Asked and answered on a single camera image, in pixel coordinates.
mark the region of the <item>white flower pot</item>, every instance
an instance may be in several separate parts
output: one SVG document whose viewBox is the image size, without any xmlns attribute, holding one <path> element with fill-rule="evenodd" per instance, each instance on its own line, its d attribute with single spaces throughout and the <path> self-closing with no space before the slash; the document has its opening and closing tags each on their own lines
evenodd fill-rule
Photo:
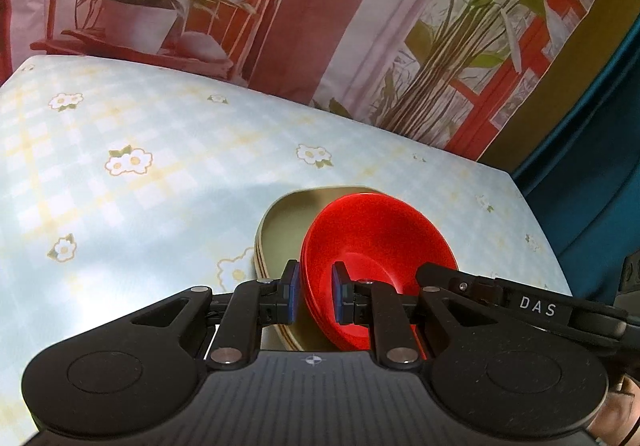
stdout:
<svg viewBox="0 0 640 446">
<path fill-rule="evenodd" d="M 175 10 L 102 1 L 102 25 L 110 44 L 156 54 L 177 19 Z"/>
</svg>

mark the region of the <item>tablecloth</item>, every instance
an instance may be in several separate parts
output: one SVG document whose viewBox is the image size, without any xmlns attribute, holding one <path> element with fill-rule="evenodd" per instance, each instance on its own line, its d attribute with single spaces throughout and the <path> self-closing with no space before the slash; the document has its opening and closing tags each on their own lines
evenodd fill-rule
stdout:
<svg viewBox="0 0 640 446">
<path fill-rule="evenodd" d="M 508 174 L 228 83 L 36 56 L 0 89 L 0 444 L 35 431 L 39 350 L 192 285 L 253 278 L 287 192 L 366 185 L 410 203 L 462 271 L 569 293 Z"/>
</svg>

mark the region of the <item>screw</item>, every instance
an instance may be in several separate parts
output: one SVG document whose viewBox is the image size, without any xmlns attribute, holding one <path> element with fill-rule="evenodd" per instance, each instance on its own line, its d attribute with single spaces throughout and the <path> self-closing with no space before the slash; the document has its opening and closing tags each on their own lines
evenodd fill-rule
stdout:
<svg viewBox="0 0 640 446">
<path fill-rule="evenodd" d="M 387 352 L 386 357 L 394 363 L 413 363 L 418 359 L 418 352 L 408 347 L 396 347 Z"/>
<path fill-rule="evenodd" d="M 220 347 L 220 349 L 212 350 L 211 359 L 223 365 L 237 363 L 242 359 L 242 352 L 233 347 Z"/>
</svg>

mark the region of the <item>teal curtain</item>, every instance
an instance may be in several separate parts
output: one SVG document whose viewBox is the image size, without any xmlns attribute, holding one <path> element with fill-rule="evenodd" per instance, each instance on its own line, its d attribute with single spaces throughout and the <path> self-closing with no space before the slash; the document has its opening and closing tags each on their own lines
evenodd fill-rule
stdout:
<svg viewBox="0 0 640 446">
<path fill-rule="evenodd" d="M 574 296 L 612 303 L 640 249 L 640 17 L 513 177 Z"/>
</svg>

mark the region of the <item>plaid tablecloth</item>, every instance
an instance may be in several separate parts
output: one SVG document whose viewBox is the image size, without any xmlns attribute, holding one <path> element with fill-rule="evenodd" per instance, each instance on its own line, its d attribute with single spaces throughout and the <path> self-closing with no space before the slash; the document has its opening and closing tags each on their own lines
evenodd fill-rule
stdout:
<svg viewBox="0 0 640 446">
<path fill-rule="evenodd" d="M 347 184 L 412 204 L 463 271 L 569 293 L 504 172 L 164 68 L 25 62 L 0 90 L 0 444 L 35 431 L 20 376 L 39 350 L 191 285 L 231 291 L 275 199 Z"/>
</svg>

